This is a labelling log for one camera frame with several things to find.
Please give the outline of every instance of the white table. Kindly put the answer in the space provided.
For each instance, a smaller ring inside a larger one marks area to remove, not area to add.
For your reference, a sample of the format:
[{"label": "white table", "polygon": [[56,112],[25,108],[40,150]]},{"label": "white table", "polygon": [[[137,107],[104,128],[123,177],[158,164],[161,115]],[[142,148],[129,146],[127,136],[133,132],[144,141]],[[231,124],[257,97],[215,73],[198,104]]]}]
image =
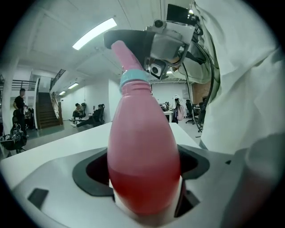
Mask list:
[{"label": "white table", "polygon": [[164,113],[164,115],[169,115],[169,123],[171,123],[172,122],[172,111],[166,111],[166,112],[163,112]]},{"label": "white table", "polygon": [[[0,170],[8,186],[13,189],[30,173],[52,159],[108,146],[112,123],[91,128],[65,138],[3,159]],[[198,144],[176,123],[170,123],[177,144],[197,147]]]}]

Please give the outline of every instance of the white pillar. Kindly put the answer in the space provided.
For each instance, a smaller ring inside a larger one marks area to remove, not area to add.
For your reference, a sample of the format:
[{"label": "white pillar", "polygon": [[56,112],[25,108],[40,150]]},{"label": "white pillar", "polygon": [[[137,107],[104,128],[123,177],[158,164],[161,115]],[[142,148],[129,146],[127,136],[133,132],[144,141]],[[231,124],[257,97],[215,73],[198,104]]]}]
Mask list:
[{"label": "white pillar", "polygon": [[5,134],[9,134],[12,128],[12,116],[10,114],[11,91],[18,62],[18,57],[12,57],[5,59],[2,64],[2,75],[5,80],[2,97],[2,120]]},{"label": "white pillar", "polygon": [[35,127],[37,129],[37,112],[36,112],[36,101],[37,101],[37,88],[39,86],[39,78],[36,81],[35,91],[34,91],[34,103],[33,103],[33,109],[34,109],[34,120],[35,120]]}]

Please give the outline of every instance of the person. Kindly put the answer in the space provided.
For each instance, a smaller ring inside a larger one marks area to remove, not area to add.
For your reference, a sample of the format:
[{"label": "person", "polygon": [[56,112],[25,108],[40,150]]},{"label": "person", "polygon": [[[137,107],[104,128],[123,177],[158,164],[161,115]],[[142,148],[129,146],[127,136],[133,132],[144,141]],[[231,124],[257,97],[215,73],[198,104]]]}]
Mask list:
[{"label": "person", "polygon": [[75,106],[76,106],[76,109],[73,111],[72,118],[71,118],[71,120],[73,121],[75,120],[76,117],[83,115],[83,111],[84,111],[83,107],[80,104],[76,103]]},{"label": "person", "polygon": [[[242,1],[190,0],[190,7],[203,31],[198,44],[212,59],[215,73],[200,146],[234,154],[284,132],[285,58],[263,20]],[[171,70],[174,77],[188,75],[190,82],[211,81],[208,60],[199,64],[185,58],[184,66]],[[276,105],[269,114],[272,102]]]},{"label": "person", "polygon": [[13,106],[16,109],[16,118],[18,120],[19,125],[21,126],[21,130],[23,131],[26,137],[29,137],[26,131],[25,115],[24,115],[24,107],[26,108],[28,107],[23,99],[23,97],[25,96],[25,92],[26,90],[24,88],[20,89],[20,95],[15,98]]},{"label": "person", "polygon": [[88,118],[88,120],[82,121],[79,124],[71,123],[70,125],[73,127],[80,127],[80,126],[84,126],[86,124],[92,124],[93,126],[102,125],[104,122],[103,122],[103,120],[100,120],[100,114],[101,114],[102,109],[104,107],[105,106],[103,104],[98,105],[98,109],[94,111],[94,113],[92,114],[92,116],[90,116]]}]

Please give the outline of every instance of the pink bottle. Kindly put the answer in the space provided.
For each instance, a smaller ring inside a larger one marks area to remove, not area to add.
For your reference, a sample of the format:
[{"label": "pink bottle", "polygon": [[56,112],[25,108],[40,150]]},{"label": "pink bottle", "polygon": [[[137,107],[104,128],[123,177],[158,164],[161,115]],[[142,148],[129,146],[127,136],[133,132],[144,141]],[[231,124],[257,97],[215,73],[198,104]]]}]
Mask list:
[{"label": "pink bottle", "polygon": [[168,121],[151,95],[147,73],[122,41],[112,49],[126,72],[109,138],[110,180],[131,211],[155,214],[170,205],[177,191],[179,152]]}]

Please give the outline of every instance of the fluorescent ceiling light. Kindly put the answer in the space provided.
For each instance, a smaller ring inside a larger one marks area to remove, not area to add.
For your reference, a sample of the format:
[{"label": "fluorescent ceiling light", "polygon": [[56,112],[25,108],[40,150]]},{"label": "fluorescent ceiling light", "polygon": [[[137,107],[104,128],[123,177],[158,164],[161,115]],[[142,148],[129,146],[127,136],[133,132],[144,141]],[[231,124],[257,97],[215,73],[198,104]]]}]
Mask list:
[{"label": "fluorescent ceiling light", "polygon": [[73,85],[71,85],[70,87],[68,87],[69,89],[72,89],[73,87],[76,87],[78,85],[78,83],[74,83]]},{"label": "fluorescent ceiling light", "polygon": [[87,44],[90,40],[95,38],[96,36],[100,35],[101,33],[107,31],[108,29],[111,29],[113,27],[117,26],[116,22],[113,18],[104,21],[100,25],[97,25],[94,29],[90,30],[88,33],[86,33],[83,37],[80,38],[79,41],[77,41],[72,47],[76,50],[79,50],[82,48],[85,44]]}]

